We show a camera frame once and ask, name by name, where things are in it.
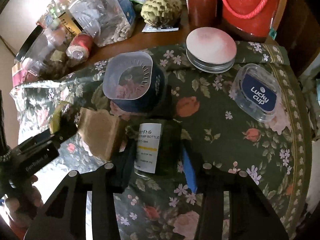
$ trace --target blue label on jar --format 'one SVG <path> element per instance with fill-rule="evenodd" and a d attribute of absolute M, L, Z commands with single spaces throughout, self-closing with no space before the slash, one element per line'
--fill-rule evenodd
<path fill-rule="evenodd" d="M 242 89 L 244 94 L 263 110 L 271 112 L 275 108 L 276 93 L 249 74 L 244 76 Z"/>
<path fill-rule="evenodd" d="M 129 0 L 118 0 L 125 17 L 127 18 L 130 25 L 132 25 L 136 14 L 133 10 L 132 3 Z"/>

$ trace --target green tag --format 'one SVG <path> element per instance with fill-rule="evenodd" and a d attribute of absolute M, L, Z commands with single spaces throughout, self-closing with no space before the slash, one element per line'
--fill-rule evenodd
<path fill-rule="evenodd" d="M 270 31 L 269 31 L 269 36 L 275 40 L 276 36 L 277 36 L 277 32 L 274 30 L 274 28 L 271 27 Z"/>

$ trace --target yellow stripe on label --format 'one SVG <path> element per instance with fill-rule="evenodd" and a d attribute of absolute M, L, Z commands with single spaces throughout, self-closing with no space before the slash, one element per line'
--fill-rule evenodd
<path fill-rule="evenodd" d="M 138 145 L 138 148 L 140 148 L 140 149 L 144 149 L 144 150 L 150 150 L 150 151 L 157 151 L 157 149 L 156 148 L 151 148 L 151 147 L 144 147 L 144 146 L 140 146 L 140 145 Z"/>

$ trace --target custard apple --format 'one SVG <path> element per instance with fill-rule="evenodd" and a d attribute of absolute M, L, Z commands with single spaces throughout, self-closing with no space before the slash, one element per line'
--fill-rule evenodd
<path fill-rule="evenodd" d="M 182 12 L 180 0 L 147 0 L 142 6 L 141 16 L 152 27 L 172 27 Z"/>

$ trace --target red rope handle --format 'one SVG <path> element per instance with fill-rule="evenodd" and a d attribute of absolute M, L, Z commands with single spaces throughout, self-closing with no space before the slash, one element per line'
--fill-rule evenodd
<path fill-rule="evenodd" d="M 222 0 L 223 5 L 228 9 L 228 11 L 230 13 L 232 13 L 235 17 L 240 18 L 240 19 L 251 19 L 253 17 L 255 17 L 258 13 L 261 12 L 261 10 L 265 7 L 266 3 L 268 2 L 268 0 L 261 0 L 260 3 L 258 4 L 258 6 L 249 14 L 238 14 L 236 13 L 229 5 L 227 0 Z"/>

